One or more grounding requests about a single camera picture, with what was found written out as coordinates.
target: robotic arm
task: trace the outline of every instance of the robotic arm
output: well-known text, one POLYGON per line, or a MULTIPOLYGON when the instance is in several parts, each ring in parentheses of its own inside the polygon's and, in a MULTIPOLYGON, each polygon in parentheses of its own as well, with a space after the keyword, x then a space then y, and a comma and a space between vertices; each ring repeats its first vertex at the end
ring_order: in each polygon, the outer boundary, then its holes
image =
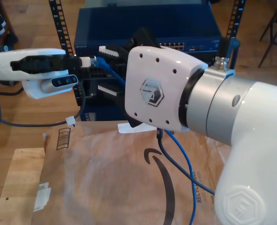
MULTIPOLYGON (((232 146, 215 192, 219 220, 277 225, 277 86, 236 77, 227 53, 208 67, 154 45, 100 48, 127 59, 128 116, 162 129, 191 129, 232 146)), ((71 90, 78 80, 68 69, 89 66, 89 57, 67 60, 58 49, 0 52, 0 80, 22 81, 31 98, 71 90)))
POLYGON ((22 81, 25 92, 34 99, 70 91, 78 78, 68 70, 90 66, 89 57, 68 58, 61 49, 8 51, 0 46, 0 81, 22 81))

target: amazon box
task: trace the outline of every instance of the amazon box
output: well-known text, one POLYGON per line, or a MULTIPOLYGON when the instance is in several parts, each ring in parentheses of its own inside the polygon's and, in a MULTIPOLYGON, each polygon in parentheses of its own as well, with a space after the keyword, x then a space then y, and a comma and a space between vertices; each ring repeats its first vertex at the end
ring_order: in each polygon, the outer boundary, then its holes
MULTIPOLYGON (((120 134, 118 122, 78 122, 53 127, 46 142, 40 183, 50 197, 33 225, 187 225, 193 209, 191 181, 161 153, 156 130, 120 134)), ((188 131, 176 133, 196 180, 215 190, 224 167, 221 145, 188 131)), ((185 170, 172 139, 163 145, 185 170)), ((214 196, 195 187, 194 225, 218 225, 214 196)))

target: amazon logo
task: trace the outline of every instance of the amazon logo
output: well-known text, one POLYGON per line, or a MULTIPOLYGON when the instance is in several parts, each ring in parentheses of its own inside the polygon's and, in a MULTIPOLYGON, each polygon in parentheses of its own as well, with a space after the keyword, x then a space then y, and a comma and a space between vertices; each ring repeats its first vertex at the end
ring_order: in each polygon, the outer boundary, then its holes
MULTIPOLYGON (((156 149, 145 149, 143 156, 144 160, 150 165, 150 159, 149 159, 149 153, 157 153, 159 155, 162 155, 162 153, 156 149)), ((161 175, 162 179, 165 185, 165 197, 166 197, 166 209, 165 209, 165 220, 163 222, 163 225, 171 225, 172 220, 174 218, 175 214, 175 191, 174 187, 172 184, 172 179, 170 174, 168 173, 168 170, 166 169, 165 165, 160 161, 159 158, 156 156, 152 157, 157 164, 161 175)))

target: chair leg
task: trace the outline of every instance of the chair leg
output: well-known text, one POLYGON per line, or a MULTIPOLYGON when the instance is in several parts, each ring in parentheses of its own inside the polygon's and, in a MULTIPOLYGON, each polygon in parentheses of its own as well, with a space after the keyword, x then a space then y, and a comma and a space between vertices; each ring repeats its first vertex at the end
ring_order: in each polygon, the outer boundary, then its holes
POLYGON ((4 5, 3 5, 2 0, 0 0, 0 13, 1 13, 3 19, 5 20, 6 25, 8 26, 9 32, 10 32, 11 34, 14 34, 14 35, 15 35, 15 31, 13 30, 13 27, 12 27, 12 25, 11 25, 10 19, 9 19, 9 17, 8 17, 8 14, 7 14, 6 10, 5 10, 5 7, 4 7, 4 5))
POLYGON ((266 58, 266 56, 268 55, 268 53, 269 53, 271 47, 273 46, 273 44, 274 44, 276 38, 277 38, 277 31, 276 31, 276 33, 275 33, 273 39, 270 41, 270 45, 268 46, 267 50, 265 51, 265 53, 264 53, 264 55, 263 55, 263 58, 261 59, 261 62, 259 63, 258 68, 261 67, 263 61, 265 60, 265 58, 266 58))
POLYGON ((277 9, 275 10, 275 13, 273 14, 273 17, 271 18, 271 20, 269 21, 268 25, 266 26, 266 28, 265 28, 263 34, 261 35, 259 41, 262 41, 262 38, 264 37, 264 35, 266 34, 266 32, 268 31, 268 29, 270 28, 270 26, 273 24, 273 22, 274 22, 276 16, 277 16, 277 9))
POLYGON ((272 39, 273 39, 273 36, 274 36, 274 24, 272 23, 271 25, 270 25, 270 41, 272 41, 272 39))

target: wooden table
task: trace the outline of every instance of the wooden table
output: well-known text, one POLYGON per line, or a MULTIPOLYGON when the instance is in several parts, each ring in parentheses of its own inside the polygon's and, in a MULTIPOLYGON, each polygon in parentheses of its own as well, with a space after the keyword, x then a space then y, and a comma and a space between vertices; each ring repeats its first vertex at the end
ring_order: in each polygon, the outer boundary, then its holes
POLYGON ((31 224, 44 148, 16 149, 0 199, 0 225, 31 224))

